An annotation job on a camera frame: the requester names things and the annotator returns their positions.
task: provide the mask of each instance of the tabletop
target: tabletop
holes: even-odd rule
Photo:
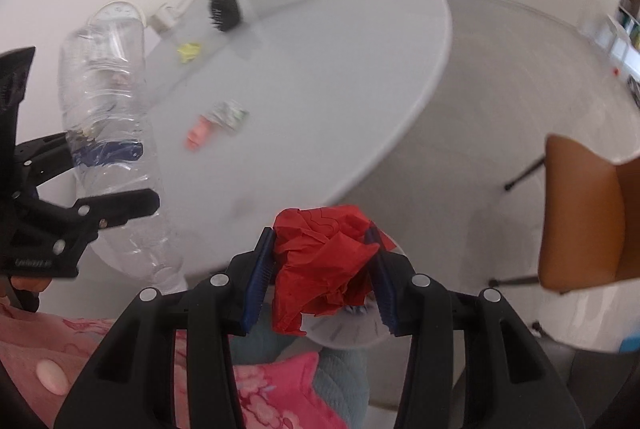
[[[287,207],[334,203],[423,110],[447,64],[446,0],[238,0],[243,22],[216,30],[194,0],[149,54],[146,80],[162,205],[187,276],[251,250]],[[182,64],[181,43],[202,45]],[[198,152],[200,114],[238,102],[249,115]]]

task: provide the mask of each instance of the plastic bottle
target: plastic bottle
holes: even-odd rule
[[[143,35],[136,19],[107,20],[76,30],[62,45],[60,105],[81,196],[149,187],[162,203],[156,145],[145,118]],[[186,288],[162,205],[155,215],[99,237],[111,249],[101,258],[117,270],[162,293]]]

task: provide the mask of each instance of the pink clothing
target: pink clothing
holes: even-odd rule
[[[63,319],[31,314],[0,304],[0,361],[29,406],[49,427],[64,402],[36,376],[43,359],[58,364],[73,384],[113,321]],[[283,362],[234,366],[246,429],[347,429],[345,422],[313,390],[317,353]],[[175,341],[175,413],[188,429],[186,332]]]

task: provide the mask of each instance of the person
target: person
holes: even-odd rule
[[[47,279],[12,277],[17,289],[41,292]],[[271,330],[269,305],[230,350],[246,429],[360,429],[369,401],[366,352],[322,348],[278,361],[297,337]],[[0,362],[31,409],[49,428],[84,364],[113,325],[65,319],[0,303]],[[188,429],[186,338],[176,333],[176,425]]]

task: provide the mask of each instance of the crumpled red paper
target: crumpled red paper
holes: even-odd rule
[[[278,275],[272,304],[273,330],[306,335],[302,314],[332,315],[343,306],[363,306],[371,291],[364,269],[378,251],[365,245],[373,223],[357,206],[324,206],[310,210],[287,208],[273,224]],[[395,247],[380,232],[387,250]]]

